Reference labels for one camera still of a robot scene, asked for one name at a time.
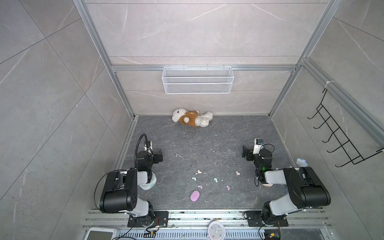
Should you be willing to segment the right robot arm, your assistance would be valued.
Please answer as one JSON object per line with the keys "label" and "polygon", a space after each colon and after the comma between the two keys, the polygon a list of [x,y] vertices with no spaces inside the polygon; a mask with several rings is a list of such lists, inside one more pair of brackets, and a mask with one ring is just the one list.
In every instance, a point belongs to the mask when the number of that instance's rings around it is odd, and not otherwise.
{"label": "right robot arm", "polygon": [[254,163],[256,186],[285,185],[288,193],[264,203],[260,218],[262,223],[273,225],[286,215],[309,208],[328,206],[331,195],[311,167],[272,169],[273,152],[263,145],[256,150],[243,146],[242,157]]}

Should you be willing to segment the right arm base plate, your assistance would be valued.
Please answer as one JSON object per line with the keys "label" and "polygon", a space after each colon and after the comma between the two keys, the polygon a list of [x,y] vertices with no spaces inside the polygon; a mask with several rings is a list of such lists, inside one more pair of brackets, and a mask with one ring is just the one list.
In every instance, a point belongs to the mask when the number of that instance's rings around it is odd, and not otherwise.
{"label": "right arm base plate", "polygon": [[243,217],[248,222],[249,227],[288,227],[288,221],[286,216],[274,216],[267,215],[262,211],[246,211],[243,214]]}

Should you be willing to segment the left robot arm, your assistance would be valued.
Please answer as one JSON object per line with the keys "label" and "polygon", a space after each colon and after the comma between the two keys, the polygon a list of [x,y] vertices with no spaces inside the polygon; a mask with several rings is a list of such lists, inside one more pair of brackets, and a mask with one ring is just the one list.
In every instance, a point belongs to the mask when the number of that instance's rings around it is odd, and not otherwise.
{"label": "left robot arm", "polygon": [[141,221],[154,221],[155,212],[149,201],[139,198],[138,188],[148,191],[157,183],[152,167],[163,161],[162,151],[155,153],[152,142],[142,134],[134,154],[134,166],[128,170],[113,170],[104,174],[97,185],[105,180],[100,200],[93,200],[97,210],[104,214],[126,213]]}

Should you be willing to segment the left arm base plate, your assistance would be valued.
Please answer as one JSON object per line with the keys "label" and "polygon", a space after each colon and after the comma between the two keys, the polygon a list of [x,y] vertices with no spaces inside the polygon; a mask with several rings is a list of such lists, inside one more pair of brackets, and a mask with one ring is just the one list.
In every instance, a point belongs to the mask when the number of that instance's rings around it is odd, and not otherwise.
{"label": "left arm base plate", "polygon": [[154,211],[145,217],[129,217],[128,228],[162,228],[168,226],[169,212]]}

